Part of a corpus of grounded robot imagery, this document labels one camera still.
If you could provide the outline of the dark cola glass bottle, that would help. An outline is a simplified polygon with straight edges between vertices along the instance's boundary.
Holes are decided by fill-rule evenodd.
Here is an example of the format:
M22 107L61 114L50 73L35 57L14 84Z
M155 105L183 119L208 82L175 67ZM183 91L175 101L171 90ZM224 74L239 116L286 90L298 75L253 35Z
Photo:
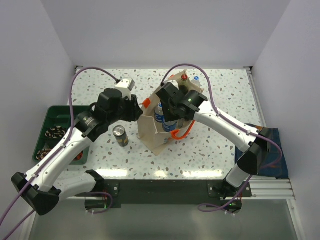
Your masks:
M186 74L182 74L180 79L179 90L186 95L189 92L188 76Z

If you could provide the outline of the blue label water bottle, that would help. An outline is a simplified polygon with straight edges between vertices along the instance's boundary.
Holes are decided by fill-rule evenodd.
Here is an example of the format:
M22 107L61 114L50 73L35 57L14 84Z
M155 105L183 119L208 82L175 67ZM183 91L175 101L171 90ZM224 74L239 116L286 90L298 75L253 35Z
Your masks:
M162 122L162 128L165 132L171 132L174 131L177 127L177 120L174 121L165 121Z
M157 107L154 109L154 119L158 123L162 123L164 121L164 113L161 103L158 103Z

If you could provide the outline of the black gold drink can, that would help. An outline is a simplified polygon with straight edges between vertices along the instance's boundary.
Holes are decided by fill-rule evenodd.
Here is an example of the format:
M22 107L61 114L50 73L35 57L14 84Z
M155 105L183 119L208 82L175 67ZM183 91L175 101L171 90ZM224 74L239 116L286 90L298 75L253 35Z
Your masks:
M129 144L129 138L126 129L122 125L115 126L112 130L112 133L117 143L121 147L126 147Z

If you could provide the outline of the beige canvas bag orange handles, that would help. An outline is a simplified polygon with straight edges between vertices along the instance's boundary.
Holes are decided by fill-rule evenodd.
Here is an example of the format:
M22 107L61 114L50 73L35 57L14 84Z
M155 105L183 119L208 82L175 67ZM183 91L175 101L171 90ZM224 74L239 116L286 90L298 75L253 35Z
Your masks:
M193 84L187 75L189 92L184 95L182 100L182 105L187 110L186 116L181 118L184 119L183 128L179 129L176 127L175 130L170 132L165 132L163 130L163 123L156 122L155 120L155 108L157 107L158 103L161 103L160 99L156 95L156 92L171 80L177 81L179 85L182 74L187 75L187 71L183 70L171 76L168 80L164 81L158 88L156 88L154 92L142 103L141 109L143 114L137 121L139 139L156 156L162 152L162 150L165 148L165 144L171 140L182 140L189 134L195 123L195 113L200 110L200 105L207 100L203 95L204 89Z

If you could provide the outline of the silver blue energy can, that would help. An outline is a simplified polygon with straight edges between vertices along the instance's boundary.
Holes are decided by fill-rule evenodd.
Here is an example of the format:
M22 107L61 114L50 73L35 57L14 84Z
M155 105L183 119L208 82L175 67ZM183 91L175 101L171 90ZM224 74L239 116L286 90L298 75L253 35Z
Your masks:
M181 129L181 128L183 128L184 123L185 123L185 120L184 120L184 119L180 119L180 120L177 122L176 127L177 127L178 129Z

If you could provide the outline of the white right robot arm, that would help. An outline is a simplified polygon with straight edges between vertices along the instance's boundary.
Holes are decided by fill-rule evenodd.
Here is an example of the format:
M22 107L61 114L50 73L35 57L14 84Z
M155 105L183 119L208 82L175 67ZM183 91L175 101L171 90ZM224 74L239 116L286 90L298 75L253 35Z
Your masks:
M250 175L258 174L270 153L271 129L257 129L242 123L219 109L215 110L202 93L190 90L184 94L171 82L166 83L155 94L162 104L166 121L194 120L227 138L242 152L224 179L222 189L227 196L235 196Z

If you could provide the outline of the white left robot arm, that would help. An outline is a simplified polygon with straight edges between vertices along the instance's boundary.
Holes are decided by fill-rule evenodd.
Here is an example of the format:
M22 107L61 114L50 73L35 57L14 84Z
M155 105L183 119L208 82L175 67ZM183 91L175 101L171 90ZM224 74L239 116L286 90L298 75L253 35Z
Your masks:
M15 173L11 182L40 216L48 214L66 198L84 193L99 196L105 180L94 170L87 170L75 179L69 178L63 186L58 185L57 179L79 153L105 134L112 124L136 122L142 114L135 94L123 96L118 89L105 89L88 110L71 118L66 135L38 165L26 173Z

